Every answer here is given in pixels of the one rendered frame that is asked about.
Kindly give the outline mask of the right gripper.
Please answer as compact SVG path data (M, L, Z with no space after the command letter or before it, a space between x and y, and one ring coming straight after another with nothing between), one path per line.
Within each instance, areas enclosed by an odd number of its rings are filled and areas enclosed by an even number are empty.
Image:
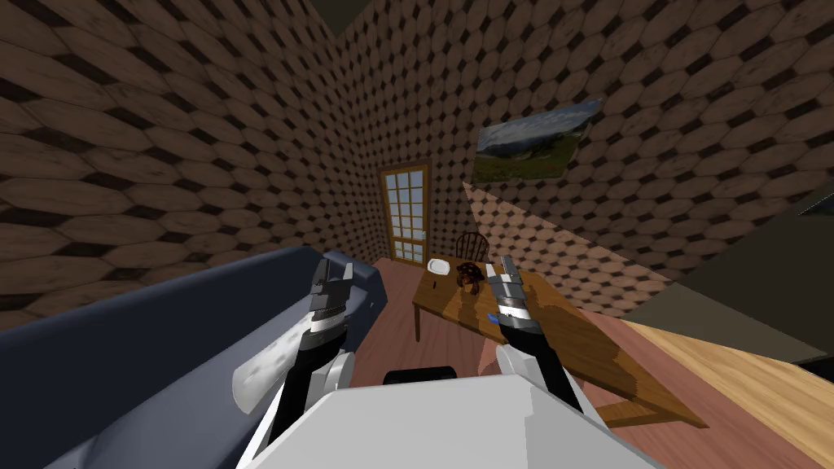
M498 311L507 316L525 316L526 296L518 269L510 256L501 256L501 264L505 274L496 274L492 264L485 264L485 277L494 294Z

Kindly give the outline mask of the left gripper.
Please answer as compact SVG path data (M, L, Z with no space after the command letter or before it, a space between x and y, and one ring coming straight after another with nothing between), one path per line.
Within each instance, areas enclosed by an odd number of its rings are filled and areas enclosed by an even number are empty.
M353 286L353 263L345 265L341 279L329 281L329 271L331 261L324 258L318 263L311 287L312 322L325 321L345 311Z

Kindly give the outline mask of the dark brown lumpy object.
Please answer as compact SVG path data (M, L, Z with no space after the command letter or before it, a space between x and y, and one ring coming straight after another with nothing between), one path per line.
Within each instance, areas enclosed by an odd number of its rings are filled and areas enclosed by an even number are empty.
M472 289L470 293L473 296L478 296L481 289L481 284L485 281L485 276L481 271L481 268L474 262L467 261L458 265L456 267L456 271L457 287L460 289L464 289L466 284L471 284Z

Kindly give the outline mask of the dark wooden round-back chair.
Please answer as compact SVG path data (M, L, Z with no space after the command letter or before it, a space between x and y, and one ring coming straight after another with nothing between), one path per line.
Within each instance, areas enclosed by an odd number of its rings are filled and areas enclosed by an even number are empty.
M455 241L454 256L466 261L484 262L489 255L489 242L478 232L466 232Z

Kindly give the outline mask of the wooden door with glass panes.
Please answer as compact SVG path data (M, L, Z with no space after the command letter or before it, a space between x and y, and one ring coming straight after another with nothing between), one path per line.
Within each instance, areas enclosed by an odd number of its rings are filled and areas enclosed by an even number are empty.
M380 170L391 258L419 268L429 258L430 163L418 160Z

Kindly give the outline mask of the brown wooden table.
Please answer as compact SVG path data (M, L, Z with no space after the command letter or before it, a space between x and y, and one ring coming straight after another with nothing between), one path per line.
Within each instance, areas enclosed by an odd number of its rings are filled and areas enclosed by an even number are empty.
M522 271L520 278L533 319L540 322L569 374L622 397L621 402L597 409L605 425L616 428L681 421L707 427L544 277ZM474 296L458 288L455 272L438 275L425 271L413 306L416 319L421 311L427 311L498 344L506 342L498 326L488 320L498 306L487 283L482 283Z

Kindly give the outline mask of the landscape picture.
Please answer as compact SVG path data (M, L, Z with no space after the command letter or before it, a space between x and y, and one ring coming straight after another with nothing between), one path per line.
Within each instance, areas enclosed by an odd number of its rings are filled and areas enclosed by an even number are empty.
M472 181L560 177L601 104L593 99L481 129Z

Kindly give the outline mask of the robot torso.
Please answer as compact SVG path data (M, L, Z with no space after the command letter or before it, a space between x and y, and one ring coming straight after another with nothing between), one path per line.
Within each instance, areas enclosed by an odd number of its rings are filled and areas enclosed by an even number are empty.
M245 469L665 469L519 375L328 393Z

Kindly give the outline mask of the dark blue sofa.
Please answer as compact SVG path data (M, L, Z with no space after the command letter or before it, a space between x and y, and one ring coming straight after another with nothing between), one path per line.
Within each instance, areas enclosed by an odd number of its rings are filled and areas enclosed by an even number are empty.
M235 469L268 402L234 371L309 311L283 248L0 332L0 469Z

